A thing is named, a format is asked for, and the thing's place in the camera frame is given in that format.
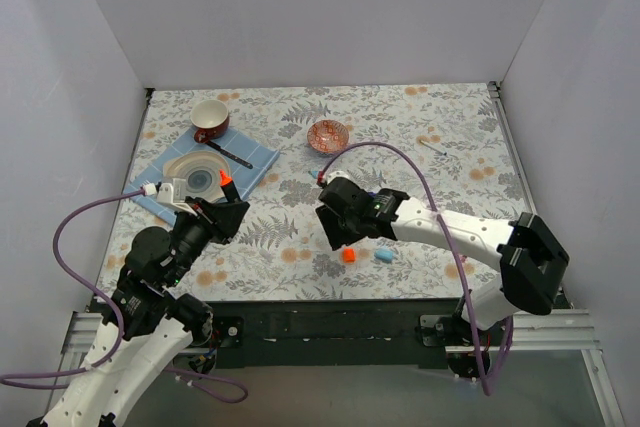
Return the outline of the orange pen cap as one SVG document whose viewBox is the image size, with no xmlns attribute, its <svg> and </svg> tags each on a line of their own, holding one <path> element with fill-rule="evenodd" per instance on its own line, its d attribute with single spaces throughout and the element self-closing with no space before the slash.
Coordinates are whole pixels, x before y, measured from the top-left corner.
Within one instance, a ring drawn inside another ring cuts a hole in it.
<svg viewBox="0 0 640 427">
<path fill-rule="evenodd" d="M 356 252 L 353 248 L 344 248 L 342 250 L 342 260 L 344 263 L 351 264 L 356 261 Z"/>
</svg>

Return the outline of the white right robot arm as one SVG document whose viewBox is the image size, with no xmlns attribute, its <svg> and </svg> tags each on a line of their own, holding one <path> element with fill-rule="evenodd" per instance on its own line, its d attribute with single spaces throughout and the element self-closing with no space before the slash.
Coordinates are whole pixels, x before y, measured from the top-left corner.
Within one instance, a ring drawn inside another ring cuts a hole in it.
<svg viewBox="0 0 640 427">
<path fill-rule="evenodd" d="M 470 257 L 498 273 L 474 289 L 452 320 L 454 336 L 475 344 L 497 322 L 523 311 L 551 313 L 569 255 L 541 217 L 486 219 L 445 210 L 434 213 L 405 192 L 370 194 L 350 179 L 323 182 L 316 213 L 332 249 L 364 238 L 425 244 Z"/>
</svg>

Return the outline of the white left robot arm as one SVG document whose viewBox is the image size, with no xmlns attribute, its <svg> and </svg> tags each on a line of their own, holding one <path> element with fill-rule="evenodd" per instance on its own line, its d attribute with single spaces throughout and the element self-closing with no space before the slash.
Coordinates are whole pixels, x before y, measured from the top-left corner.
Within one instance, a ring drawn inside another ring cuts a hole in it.
<svg viewBox="0 0 640 427">
<path fill-rule="evenodd" d="M 170 288 L 189 272 L 211 243 L 237 234 L 249 204 L 240 198 L 187 201 L 172 229 L 139 231 L 125 257 L 110 312 L 102 317 L 80 372 L 58 402 L 33 426 L 121 426 L 144 392 L 188 346 L 212 340 L 213 310 L 191 294 Z"/>
</svg>

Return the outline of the black orange marker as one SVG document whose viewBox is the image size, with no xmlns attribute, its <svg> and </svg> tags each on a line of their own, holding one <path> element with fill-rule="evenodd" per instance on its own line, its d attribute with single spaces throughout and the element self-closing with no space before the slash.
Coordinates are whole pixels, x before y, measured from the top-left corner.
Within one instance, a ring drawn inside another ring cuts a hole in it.
<svg viewBox="0 0 640 427">
<path fill-rule="evenodd" d="M 241 198 L 232 177 L 222 169 L 219 170 L 219 176 L 219 185 L 226 201 L 229 203 L 239 202 Z"/>
</svg>

